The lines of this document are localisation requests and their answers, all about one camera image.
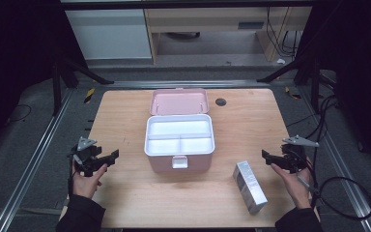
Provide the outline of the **black metal stand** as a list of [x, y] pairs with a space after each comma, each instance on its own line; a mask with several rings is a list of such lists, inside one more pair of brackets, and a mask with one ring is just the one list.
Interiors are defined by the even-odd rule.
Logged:
[[54, 116], [60, 112], [62, 106], [61, 80], [64, 80], [68, 88], [75, 88], [78, 84], [77, 77], [74, 75], [74, 72], [82, 73], [101, 85], [113, 84], [113, 81], [98, 76], [94, 72], [91, 72], [88, 68], [84, 68], [82, 65], [79, 65], [69, 58], [57, 58], [51, 68]]
[[282, 74], [291, 70], [297, 70], [294, 82], [297, 85], [303, 85], [308, 79], [311, 80], [310, 103], [316, 113], [319, 109], [319, 83], [320, 83], [320, 60], [315, 55], [301, 55], [290, 64], [273, 72], [272, 74], [258, 79], [258, 82], [270, 83], [280, 77]]

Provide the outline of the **person's left hand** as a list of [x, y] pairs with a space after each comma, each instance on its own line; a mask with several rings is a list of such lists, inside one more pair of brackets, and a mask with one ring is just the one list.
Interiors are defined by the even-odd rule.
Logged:
[[108, 166], [104, 164], [91, 177], [82, 176], [72, 165], [72, 193], [92, 199], [98, 187], [102, 185], [100, 178], [106, 173]]

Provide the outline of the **pink storage box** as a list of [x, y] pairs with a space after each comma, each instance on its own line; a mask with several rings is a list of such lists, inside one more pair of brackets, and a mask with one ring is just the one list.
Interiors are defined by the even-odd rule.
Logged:
[[[209, 115], [208, 112], [208, 95], [204, 89], [159, 89], [152, 93], [151, 117], [193, 114]], [[188, 172], [208, 170], [211, 166], [213, 153], [208, 155], [162, 157], [149, 157], [146, 154], [146, 156], [155, 172]]]

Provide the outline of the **silver carton box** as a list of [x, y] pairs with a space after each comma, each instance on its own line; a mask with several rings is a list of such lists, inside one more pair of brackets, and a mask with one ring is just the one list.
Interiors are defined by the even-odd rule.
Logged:
[[260, 212], [268, 203], [268, 199], [246, 160], [236, 163], [233, 177], [247, 210], [252, 215]]

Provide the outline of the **white tray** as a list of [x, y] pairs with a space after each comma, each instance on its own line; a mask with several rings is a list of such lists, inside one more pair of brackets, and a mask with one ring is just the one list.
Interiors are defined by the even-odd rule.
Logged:
[[214, 149], [209, 115], [153, 116], [147, 121], [144, 152], [149, 157], [208, 155]]

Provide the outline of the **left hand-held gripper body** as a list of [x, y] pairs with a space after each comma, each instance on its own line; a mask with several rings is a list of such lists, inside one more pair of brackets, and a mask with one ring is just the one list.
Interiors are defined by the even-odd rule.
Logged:
[[77, 144], [71, 149], [71, 175], [76, 171], [83, 172], [85, 177], [92, 177], [100, 167], [97, 158], [102, 148], [96, 146], [97, 140], [80, 137]]

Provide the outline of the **aluminium floor rail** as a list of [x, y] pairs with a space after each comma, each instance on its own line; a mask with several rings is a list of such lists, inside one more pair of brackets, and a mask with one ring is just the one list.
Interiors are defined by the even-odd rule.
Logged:
[[156, 80], [156, 81], [114, 81], [107, 87], [116, 89], [171, 89], [171, 88], [266, 88], [268, 83], [256, 80]]
[[320, 146], [327, 150], [327, 154], [332, 160], [333, 166], [341, 177], [340, 182], [347, 193], [351, 205], [358, 217], [365, 232], [371, 232], [371, 196], [363, 191], [361, 184], [352, 184], [354, 178], [350, 169], [342, 159], [336, 145], [334, 144], [329, 132], [325, 130], [324, 134], [318, 139]]
[[65, 112], [70, 104], [71, 97], [75, 92], [74, 89], [67, 89], [65, 96], [61, 98], [61, 106], [59, 111], [51, 118], [44, 134], [35, 149], [32, 157], [30, 158], [27, 166], [25, 167], [17, 185], [5, 204], [5, 207], [0, 211], [0, 232], [7, 232], [15, 214], [17, 213], [26, 192], [28, 191], [42, 161], [45, 153], [57, 131]]

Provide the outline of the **yellow black tape marker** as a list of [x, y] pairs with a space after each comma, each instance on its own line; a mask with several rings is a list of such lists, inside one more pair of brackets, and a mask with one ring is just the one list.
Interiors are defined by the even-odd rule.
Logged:
[[95, 90], [96, 88], [90, 88], [86, 94], [86, 97], [84, 99], [84, 103], [88, 103], [90, 102], [91, 98], [93, 97], [94, 93], [95, 93]]
[[290, 88], [287, 87], [287, 86], [284, 87], [284, 91], [292, 99], [295, 99], [295, 100], [300, 100], [301, 99], [301, 96], [299, 94], [293, 94], [291, 92]]

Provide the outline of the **person's right hand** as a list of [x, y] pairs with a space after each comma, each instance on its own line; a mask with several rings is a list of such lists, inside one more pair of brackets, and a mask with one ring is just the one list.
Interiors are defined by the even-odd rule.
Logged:
[[271, 168], [283, 180], [295, 206], [298, 209], [310, 209], [308, 186], [312, 183], [312, 177], [309, 169], [305, 168], [297, 173], [289, 173], [274, 163]]

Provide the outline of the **white cabinet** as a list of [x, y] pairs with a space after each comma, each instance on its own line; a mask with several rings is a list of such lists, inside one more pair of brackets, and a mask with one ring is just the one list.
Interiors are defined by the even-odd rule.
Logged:
[[86, 60], [151, 58], [142, 10], [66, 11]]

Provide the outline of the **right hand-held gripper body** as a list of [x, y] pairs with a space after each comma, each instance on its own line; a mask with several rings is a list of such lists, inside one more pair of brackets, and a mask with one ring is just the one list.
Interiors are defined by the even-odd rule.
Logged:
[[282, 141], [284, 142], [284, 144], [281, 146], [282, 154], [293, 166], [291, 173], [298, 172], [304, 168], [308, 168], [309, 170], [312, 169], [312, 164], [307, 159], [304, 148], [319, 148], [320, 144], [318, 142], [308, 140], [307, 138], [303, 138], [299, 135], [283, 138]]

